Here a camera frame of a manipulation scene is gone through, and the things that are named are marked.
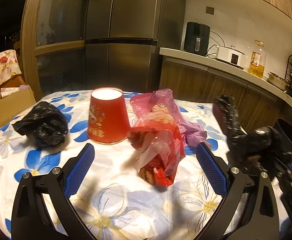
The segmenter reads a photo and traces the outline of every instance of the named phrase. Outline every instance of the refrigerator door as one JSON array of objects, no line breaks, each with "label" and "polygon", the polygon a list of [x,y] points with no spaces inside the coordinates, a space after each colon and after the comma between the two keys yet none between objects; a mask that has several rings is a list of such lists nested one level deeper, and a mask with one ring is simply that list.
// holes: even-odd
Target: refrigerator door
[{"label": "refrigerator door", "polygon": [[109,38],[113,0],[89,0],[86,20],[86,40]]},{"label": "refrigerator door", "polygon": [[157,39],[161,0],[113,0],[110,38]]},{"label": "refrigerator door", "polygon": [[123,91],[148,92],[156,46],[109,44],[109,86]]},{"label": "refrigerator door", "polygon": [[109,44],[86,45],[87,89],[108,86],[108,46]]}]

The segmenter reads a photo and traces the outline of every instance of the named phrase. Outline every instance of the bottle label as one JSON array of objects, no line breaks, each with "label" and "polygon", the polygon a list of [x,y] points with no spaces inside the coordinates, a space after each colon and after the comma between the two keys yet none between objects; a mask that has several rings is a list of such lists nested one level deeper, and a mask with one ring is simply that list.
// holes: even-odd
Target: bottle label
[{"label": "bottle label", "polygon": [[255,65],[255,66],[259,66],[259,62],[260,62],[260,54],[257,52],[253,52],[252,56],[251,56],[251,61],[250,64]]}]

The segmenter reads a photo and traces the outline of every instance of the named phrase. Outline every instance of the white countertop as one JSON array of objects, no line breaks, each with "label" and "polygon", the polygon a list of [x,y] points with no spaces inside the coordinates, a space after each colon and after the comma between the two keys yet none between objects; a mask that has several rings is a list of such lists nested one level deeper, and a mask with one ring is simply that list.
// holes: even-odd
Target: white countertop
[{"label": "white countertop", "polygon": [[179,60],[184,60],[188,62],[193,62],[202,66],[206,66],[208,68],[214,68],[220,71],[223,71],[225,73],[231,74],[233,76],[237,76],[239,78],[242,78],[254,85],[257,85],[264,90],[272,93],[273,95],[281,98],[284,100],[287,104],[289,104],[292,107],[292,98],[289,97],[286,93],[282,92],[280,89],[276,88],[275,86],[271,85],[267,81],[258,78],[244,70],[241,70],[239,68],[233,67],[231,65],[228,65],[226,63],[217,61],[215,59],[211,59],[208,57],[203,57],[200,55],[192,54],[189,52],[181,51],[181,50],[176,50],[176,49],[167,49],[167,48],[160,48],[159,54],[166,56],[166,57],[171,57],[171,58],[176,58]]}]

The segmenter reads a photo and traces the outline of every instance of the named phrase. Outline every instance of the green air fryer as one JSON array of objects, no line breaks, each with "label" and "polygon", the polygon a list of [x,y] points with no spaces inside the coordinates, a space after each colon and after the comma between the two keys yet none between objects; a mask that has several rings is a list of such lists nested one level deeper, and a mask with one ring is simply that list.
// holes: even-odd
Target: green air fryer
[{"label": "green air fryer", "polygon": [[185,35],[184,51],[207,55],[210,27],[204,24],[188,22]]}]

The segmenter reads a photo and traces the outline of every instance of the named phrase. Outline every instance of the refrigerator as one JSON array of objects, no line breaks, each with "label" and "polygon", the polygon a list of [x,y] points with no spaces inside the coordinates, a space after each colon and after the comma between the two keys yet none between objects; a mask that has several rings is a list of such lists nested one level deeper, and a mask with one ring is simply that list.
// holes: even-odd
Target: refrigerator
[{"label": "refrigerator", "polygon": [[160,47],[180,49],[186,0],[89,0],[86,82],[89,89],[158,89]]}]

